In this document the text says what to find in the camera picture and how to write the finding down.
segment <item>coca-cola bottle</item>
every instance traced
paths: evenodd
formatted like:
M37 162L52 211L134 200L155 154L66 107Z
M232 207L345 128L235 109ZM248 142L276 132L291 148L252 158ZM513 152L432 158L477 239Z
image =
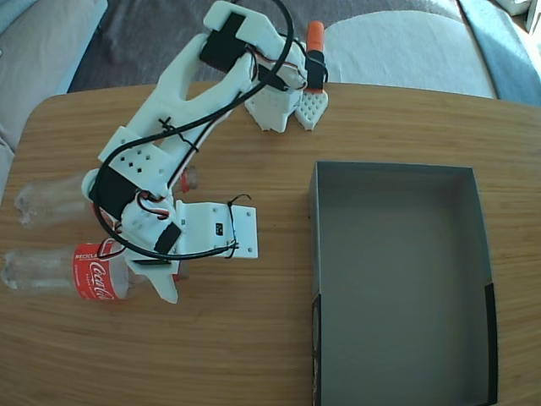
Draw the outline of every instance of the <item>coca-cola bottle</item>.
M150 283L134 274L113 240L102 244L80 244L57 250L19 249L9 251L0 271L2 281L14 294L61 294L83 299L126 299ZM173 279L188 278L181 262Z

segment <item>gray fabric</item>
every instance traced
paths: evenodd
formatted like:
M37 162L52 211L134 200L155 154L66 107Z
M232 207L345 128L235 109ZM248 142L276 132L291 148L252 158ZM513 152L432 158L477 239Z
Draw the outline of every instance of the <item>gray fabric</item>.
M541 106L541 79L511 17L487 0L460 0L496 93L502 100Z
M0 0L0 34L2 34L36 0Z
M109 8L77 71L70 91L156 83L160 73L197 33L214 0L109 0ZM462 21L455 0L283 0L293 17L296 35L304 38L308 22L328 26L360 14L418 10ZM267 14L284 28L280 12L267 1L241 4ZM197 80L212 80L216 71L203 68Z

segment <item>black cable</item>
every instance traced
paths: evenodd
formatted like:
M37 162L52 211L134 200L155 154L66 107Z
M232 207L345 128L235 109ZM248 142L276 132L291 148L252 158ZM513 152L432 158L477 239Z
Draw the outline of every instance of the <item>black cable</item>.
M282 33L282 32L279 32L278 33L279 36L286 36L286 34ZM327 83L329 81L329 71L327 70L327 65L325 65L323 62L321 61L318 61L317 59L313 59L312 57L310 57L307 53L306 53L306 49L304 49L303 47L303 43L301 41L299 41L297 38L293 38L293 42L295 42L297 44L297 46L299 48L301 48L301 52L303 53L304 57L306 59L308 59L309 61L319 65L321 68L323 68L323 70L325 71L325 83Z
M248 197L250 200L252 200L252 196L250 195L246 195L246 194L242 194L242 195L237 195L235 197L233 197L230 201L227 202L227 208L229 209L229 217L231 218L231 229L232 229L232 236L233 236L233 248L231 248L231 254L229 254L226 259L229 260L231 258L233 258L233 256L235 255L235 250L238 248L238 244L237 244L237 230L235 229L235 219L233 218L233 209L232 209L232 206L233 206L233 203L241 198L241 197Z
M286 20L286 26L287 26L287 35L286 35L286 42L284 44L284 47L281 50L280 57L276 61L276 64L272 67L270 72L251 90L247 91L243 95L236 97L231 103L228 105L216 110L215 112L199 118L192 123L188 123L185 125L182 125L180 127L176 127L175 129L171 129L168 131L163 131L159 134L150 135L148 137L141 138L139 140L134 140L127 142L126 144L123 144L119 146L116 150L114 150L101 164L100 169L98 170L98 173L96 175L96 180L94 184L94 189L92 196L90 197L94 202L94 213L96 214L96 217L98 219L98 222L101 224L103 229L116 241L118 241L120 244L122 244L124 247L128 248L129 250L132 250L133 252L136 252L140 255L148 256L149 258L154 258L157 260L165 260L165 261L185 261L185 260L194 260L197 258L204 258L206 256L213 256L218 255L223 252L226 252L230 250L232 247L221 247L213 250L208 250L204 252L194 253L194 254L186 254L186 255L169 255L169 254L160 254L154 251L145 250L138 245L130 243L127 239L123 239L120 237L106 222L105 218L101 214L101 197L100 197L100 184L104 179L106 168L109 167L112 160L116 158L119 154L121 154L123 151L126 151L130 148L134 148L135 146L143 145L149 142L154 142L157 140L163 140L167 137L171 137L174 135L178 135L184 131L188 131L190 129L194 129L196 127L199 127L200 125L206 124L211 122L212 120L219 119L224 114L227 114L233 108L240 106L242 103L247 101L250 97L261 91L265 86L267 86L272 78L276 76L276 73L278 70L280 70L283 63L286 61L287 55L289 54L289 51L291 50L291 46L293 44L293 36L294 36L294 30L293 30L293 21L291 18L291 15L289 14L289 11L287 11L286 6L284 3L281 2L281 0L271 0L281 11L281 13L284 16L284 19Z

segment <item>open box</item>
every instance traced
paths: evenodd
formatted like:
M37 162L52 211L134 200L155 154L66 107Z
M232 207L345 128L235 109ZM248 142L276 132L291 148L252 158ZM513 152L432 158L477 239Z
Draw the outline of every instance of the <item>open box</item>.
M495 297L473 170L317 162L314 404L482 405Z

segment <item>orange cap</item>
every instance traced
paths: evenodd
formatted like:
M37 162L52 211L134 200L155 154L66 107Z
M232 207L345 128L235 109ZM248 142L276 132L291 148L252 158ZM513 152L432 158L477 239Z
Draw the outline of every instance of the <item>orange cap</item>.
M325 40L325 26L320 21L311 21L308 24L308 38L306 41L307 51L323 52L323 42Z

